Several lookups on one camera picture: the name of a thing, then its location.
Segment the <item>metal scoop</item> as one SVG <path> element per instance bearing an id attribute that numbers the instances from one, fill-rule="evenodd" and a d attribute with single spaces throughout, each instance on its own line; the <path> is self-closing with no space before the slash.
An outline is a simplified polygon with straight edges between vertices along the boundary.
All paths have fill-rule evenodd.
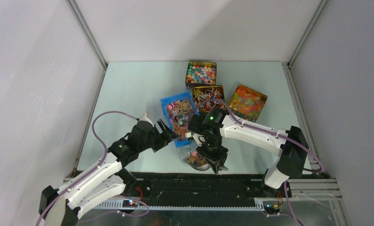
<path id="1" fill-rule="evenodd" d="M 187 154 L 183 158 L 183 163 L 189 165 L 197 171 L 207 171 L 212 170 L 210 166 L 210 160 L 218 160 L 227 156 L 210 156 L 210 155 L 201 155 L 197 151 L 193 151 Z"/>

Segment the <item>blue plastic candy bin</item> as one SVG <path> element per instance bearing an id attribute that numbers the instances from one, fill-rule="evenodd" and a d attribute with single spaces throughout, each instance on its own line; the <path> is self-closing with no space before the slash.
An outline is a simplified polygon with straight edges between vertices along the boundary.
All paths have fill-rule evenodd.
<path id="1" fill-rule="evenodd" d="M 192 110 L 196 107 L 192 94 L 188 91 L 160 100 L 162 111 L 169 124 L 170 129 L 178 135 L 174 141 L 175 147 L 179 148 L 192 144 L 185 135 L 189 132 L 188 121 Z"/>

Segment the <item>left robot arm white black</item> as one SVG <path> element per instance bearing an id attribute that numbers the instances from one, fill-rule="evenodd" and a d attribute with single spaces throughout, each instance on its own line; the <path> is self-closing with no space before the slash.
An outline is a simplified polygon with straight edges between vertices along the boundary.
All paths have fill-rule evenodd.
<path id="1" fill-rule="evenodd" d="M 107 199 L 131 196 L 136 190 L 136 177 L 125 167 L 147 149 L 154 152 L 177 139 L 162 120 L 157 121 L 162 131 L 151 120 L 143 117 L 131 132 L 105 147 L 104 155 L 89 169 L 58 188 L 46 187 L 40 198 L 37 225 L 74 226 L 92 208 Z"/>

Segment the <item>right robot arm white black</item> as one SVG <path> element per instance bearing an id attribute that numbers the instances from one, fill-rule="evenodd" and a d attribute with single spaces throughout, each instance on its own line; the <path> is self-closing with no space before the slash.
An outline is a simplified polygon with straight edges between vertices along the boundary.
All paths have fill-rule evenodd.
<path id="1" fill-rule="evenodd" d="M 215 174 L 225 169 L 228 156 L 223 138 L 243 141 L 277 156 L 278 160 L 267 170 L 261 183 L 265 196 L 273 197 L 285 181 L 302 176 L 309 146 L 299 127 L 274 129 L 246 121 L 226 110 L 212 108 L 207 113 L 193 114 L 188 129 L 199 143 L 196 151 Z"/>

